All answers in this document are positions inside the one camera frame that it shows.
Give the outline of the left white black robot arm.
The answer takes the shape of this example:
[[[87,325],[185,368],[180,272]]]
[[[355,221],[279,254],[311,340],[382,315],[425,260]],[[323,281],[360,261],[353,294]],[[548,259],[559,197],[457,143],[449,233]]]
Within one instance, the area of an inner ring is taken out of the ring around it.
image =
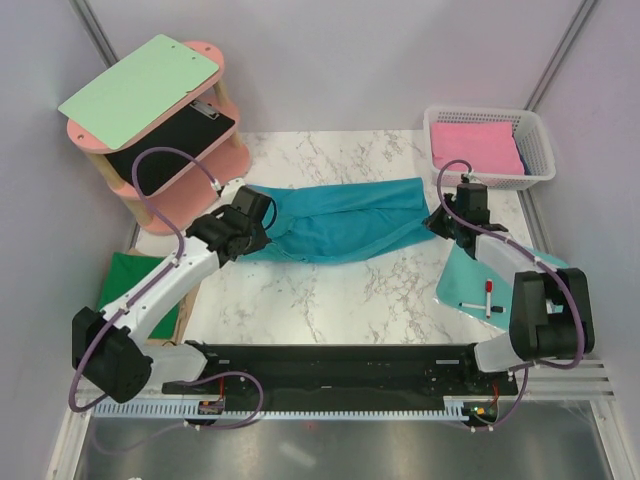
[[[147,384],[188,384],[208,393],[219,369],[189,344],[150,345],[165,315],[202,280],[240,256],[263,249],[276,218],[273,199],[237,180],[226,186],[221,205],[178,235],[178,247],[138,284],[103,309],[81,309],[72,320],[72,365],[77,385],[90,381],[118,403]]]

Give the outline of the teal t shirt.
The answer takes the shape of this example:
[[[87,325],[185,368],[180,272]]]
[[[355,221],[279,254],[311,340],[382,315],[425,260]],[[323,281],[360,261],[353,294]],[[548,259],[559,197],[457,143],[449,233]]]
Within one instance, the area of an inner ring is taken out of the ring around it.
[[[435,238],[419,178],[298,189],[254,187],[276,206],[270,243],[241,262],[335,265],[368,260]]]

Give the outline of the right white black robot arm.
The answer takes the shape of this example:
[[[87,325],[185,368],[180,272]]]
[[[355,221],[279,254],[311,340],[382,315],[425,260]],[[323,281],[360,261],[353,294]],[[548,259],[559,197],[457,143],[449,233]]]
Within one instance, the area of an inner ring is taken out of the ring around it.
[[[494,372],[534,363],[576,367],[595,347],[586,274],[543,259],[492,223],[486,186],[460,183],[454,194],[438,197],[440,206],[425,220],[426,228],[454,241],[512,292],[508,331],[474,346],[475,359],[458,368],[460,386],[481,393],[493,383]]]

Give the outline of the green t shirt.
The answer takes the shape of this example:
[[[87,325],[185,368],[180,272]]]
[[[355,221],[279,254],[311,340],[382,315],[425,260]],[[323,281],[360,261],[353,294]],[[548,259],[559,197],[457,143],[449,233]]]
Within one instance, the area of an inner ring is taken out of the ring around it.
[[[117,300],[143,280],[163,261],[162,257],[150,257],[115,252],[97,302],[97,309]],[[179,318],[176,304],[152,331],[150,340],[173,340]]]

